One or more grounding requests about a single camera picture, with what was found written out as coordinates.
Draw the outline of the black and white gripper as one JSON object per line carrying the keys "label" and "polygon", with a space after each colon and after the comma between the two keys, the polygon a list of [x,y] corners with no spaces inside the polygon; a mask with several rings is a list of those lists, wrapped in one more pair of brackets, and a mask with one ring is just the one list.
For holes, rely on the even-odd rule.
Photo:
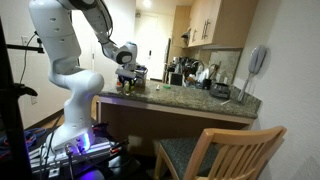
{"label": "black and white gripper", "polygon": [[[116,70],[116,74],[118,75],[117,89],[123,90],[125,81],[130,82],[131,80],[133,80],[134,82],[136,82],[135,70],[139,69],[141,67],[145,67],[145,66],[138,65],[134,70],[129,70],[129,69],[125,69],[125,68],[118,68]],[[130,84],[129,90],[130,90],[130,93],[135,91],[135,83]]]}

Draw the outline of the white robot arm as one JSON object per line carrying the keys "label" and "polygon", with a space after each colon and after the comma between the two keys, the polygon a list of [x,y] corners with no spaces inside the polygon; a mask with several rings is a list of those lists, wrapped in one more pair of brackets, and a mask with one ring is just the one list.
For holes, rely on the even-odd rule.
{"label": "white robot arm", "polygon": [[47,138],[47,150],[61,153],[70,143],[88,150],[95,137],[91,125],[91,101],[104,86],[103,76],[78,65],[81,54],[70,13],[79,10],[93,29],[102,53],[121,67],[116,73],[134,79],[137,45],[119,47],[111,40],[113,22],[103,0],[31,0],[29,11],[36,32],[50,60],[49,80],[71,91],[64,103],[64,123]]}

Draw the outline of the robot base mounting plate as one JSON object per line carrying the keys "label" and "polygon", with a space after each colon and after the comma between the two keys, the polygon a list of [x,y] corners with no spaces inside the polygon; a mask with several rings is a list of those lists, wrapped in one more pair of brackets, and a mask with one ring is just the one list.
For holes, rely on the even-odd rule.
{"label": "robot base mounting plate", "polygon": [[46,172],[60,167],[67,167],[70,164],[109,158],[114,143],[105,138],[98,138],[92,145],[79,145],[66,143],[57,151],[50,146],[43,144],[38,149],[29,153],[30,165],[33,173]]}

